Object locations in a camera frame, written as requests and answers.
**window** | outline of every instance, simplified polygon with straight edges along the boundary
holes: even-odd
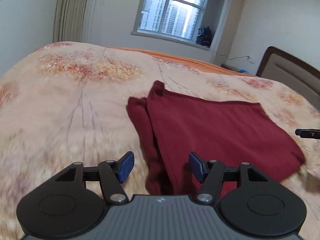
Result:
[[[193,42],[201,25],[206,1],[143,0],[136,19],[136,30]]]

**floral blanket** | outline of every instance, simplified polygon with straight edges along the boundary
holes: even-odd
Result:
[[[131,150],[135,167],[124,184],[148,194],[148,168],[126,112],[130,96],[146,97],[155,80],[166,89],[207,100],[260,102],[302,149],[306,164],[283,185],[308,209],[300,231],[320,238],[320,141],[296,128],[320,129],[320,114],[285,85],[257,77],[205,73],[140,52],[60,42],[39,48],[0,79],[0,239],[23,236],[19,200],[70,163],[95,166]],[[101,194],[99,183],[87,187]]]

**beige curtain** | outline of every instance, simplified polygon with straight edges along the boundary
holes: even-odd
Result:
[[[236,35],[245,0],[225,0],[221,18],[212,41],[213,56],[211,62],[221,66],[228,60]]]
[[[84,11],[87,0],[58,0],[53,41],[78,41],[82,39]]]

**maroon garment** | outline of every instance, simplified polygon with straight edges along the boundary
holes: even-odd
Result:
[[[207,101],[170,92],[156,81],[148,98],[129,98],[127,110],[149,167],[151,194],[197,192],[200,184],[188,166],[192,151],[226,166],[249,162],[279,182],[305,162],[295,141],[259,103]],[[233,188],[224,185],[221,195]]]

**orange fabric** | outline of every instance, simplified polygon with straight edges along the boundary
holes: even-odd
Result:
[[[173,62],[177,62],[180,64],[188,65],[190,67],[194,67],[200,71],[203,72],[210,72],[210,73],[216,73],[216,74],[224,74],[224,75],[235,75],[235,76],[250,76],[246,73],[238,73],[232,70],[228,70],[222,67],[219,67],[217,65],[207,63],[201,60],[186,58],[186,57],[179,57],[174,56],[171,54],[156,52],[152,50],[145,50],[145,49],[132,49],[132,48],[122,48],[122,47],[107,47],[107,48],[113,48],[113,49],[122,49],[122,50],[129,50],[129,51],[138,51],[145,54],[149,54],[156,58],[166,59]]]

